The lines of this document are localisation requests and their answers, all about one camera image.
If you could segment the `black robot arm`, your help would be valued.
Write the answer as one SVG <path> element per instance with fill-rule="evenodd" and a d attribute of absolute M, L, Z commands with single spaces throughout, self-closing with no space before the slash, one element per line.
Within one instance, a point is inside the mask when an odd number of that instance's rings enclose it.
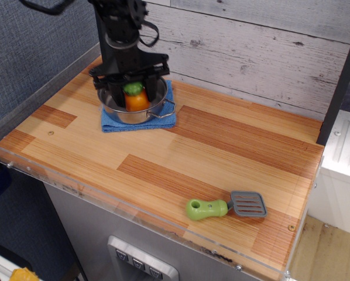
<path fill-rule="evenodd" d="M 107 90 L 119 106 L 125 106 L 123 86 L 142 82 L 148 100 L 156 98 L 157 81 L 169 74 L 169 56 L 144 52 L 139 43 L 147 47 L 156 44 L 159 36 L 145 43 L 140 38 L 142 26 L 158 32 L 158 28 L 145 20 L 148 14 L 144 1 L 91 1 L 97 20 L 102 64 L 90 70 L 96 89 Z"/>

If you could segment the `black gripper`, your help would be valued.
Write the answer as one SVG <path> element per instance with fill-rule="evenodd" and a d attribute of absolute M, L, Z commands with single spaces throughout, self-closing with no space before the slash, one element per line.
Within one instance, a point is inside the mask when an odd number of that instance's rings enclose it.
<path fill-rule="evenodd" d="M 102 63 L 89 71 L 96 88 L 107 87 L 111 97 L 119 107 L 125 107 L 123 86 L 126 83 L 143 81 L 148 100 L 156 98 L 157 81 L 170 72 L 169 56 L 148 53 L 137 46 L 119 50 L 105 46 L 102 48 Z"/>

